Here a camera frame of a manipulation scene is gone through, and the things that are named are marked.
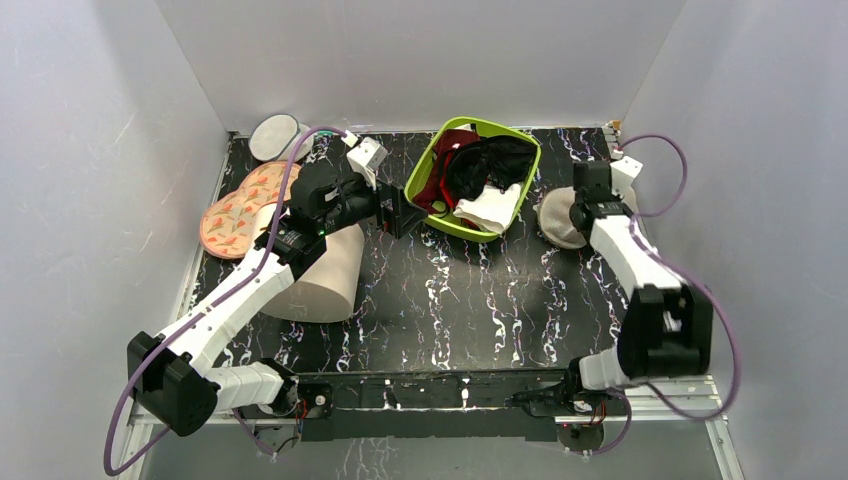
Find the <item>beige mesh cylindrical laundry bag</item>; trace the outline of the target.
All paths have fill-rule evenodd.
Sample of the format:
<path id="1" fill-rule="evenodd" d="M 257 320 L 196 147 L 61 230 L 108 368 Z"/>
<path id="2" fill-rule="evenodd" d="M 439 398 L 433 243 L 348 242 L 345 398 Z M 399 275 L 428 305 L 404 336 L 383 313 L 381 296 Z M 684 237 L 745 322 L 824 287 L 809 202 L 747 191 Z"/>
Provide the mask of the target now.
<path id="1" fill-rule="evenodd" d="M 535 206 L 539 230 L 550 244 L 566 250 L 577 250 L 589 246 L 595 248 L 570 217 L 571 208 L 578 204 L 580 195 L 586 201 L 622 202 L 631 211 L 638 212 L 638 203 L 632 187 L 624 191 L 601 187 L 600 191 L 594 194 L 580 193 L 574 186 L 553 189 L 546 193 Z"/>

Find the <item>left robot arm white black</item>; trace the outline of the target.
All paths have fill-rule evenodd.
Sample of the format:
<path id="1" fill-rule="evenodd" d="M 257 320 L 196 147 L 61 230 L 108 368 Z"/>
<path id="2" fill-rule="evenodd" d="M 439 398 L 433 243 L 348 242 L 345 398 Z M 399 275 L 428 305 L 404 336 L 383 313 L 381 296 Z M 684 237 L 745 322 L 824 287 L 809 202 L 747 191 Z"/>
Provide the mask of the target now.
<path id="1" fill-rule="evenodd" d="M 127 346 L 132 399 L 180 437 L 218 412 L 263 405 L 275 416 L 294 411 L 295 374 L 270 359 L 217 368 L 223 348 L 274 297 L 292 287 L 327 250 L 329 235 L 368 219 L 401 238 L 427 211 L 402 189 L 329 165 L 300 169 L 268 229 L 205 305 L 155 336 L 138 333 Z"/>

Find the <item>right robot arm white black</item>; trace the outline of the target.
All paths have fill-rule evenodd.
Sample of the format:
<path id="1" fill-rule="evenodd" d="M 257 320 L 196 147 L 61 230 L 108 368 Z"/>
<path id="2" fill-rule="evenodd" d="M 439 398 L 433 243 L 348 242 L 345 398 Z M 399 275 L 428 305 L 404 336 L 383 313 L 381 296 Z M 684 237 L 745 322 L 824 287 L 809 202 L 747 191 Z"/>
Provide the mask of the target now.
<path id="1" fill-rule="evenodd" d="M 707 371 L 713 304 L 661 264 L 625 204 L 623 190 L 640 170 L 629 157 L 573 166 L 575 202 L 569 218 L 613 270 L 628 299 L 615 346 L 573 359 L 562 381 L 515 393 L 507 405 L 527 413 L 547 404 L 587 414 L 610 389 Z"/>

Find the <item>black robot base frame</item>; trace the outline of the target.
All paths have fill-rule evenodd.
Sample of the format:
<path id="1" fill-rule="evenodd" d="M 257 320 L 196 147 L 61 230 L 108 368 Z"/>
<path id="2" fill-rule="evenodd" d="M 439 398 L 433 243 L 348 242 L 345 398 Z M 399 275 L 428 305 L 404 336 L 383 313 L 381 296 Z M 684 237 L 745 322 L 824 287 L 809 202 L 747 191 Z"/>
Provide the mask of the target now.
<path id="1" fill-rule="evenodd" d="M 633 408 L 620 390 L 586 390 L 566 369 L 302 374 L 279 406 L 236 410 L 271 452 L 296 442 L 522 438 L 597 455 L 621 442 Z"/>

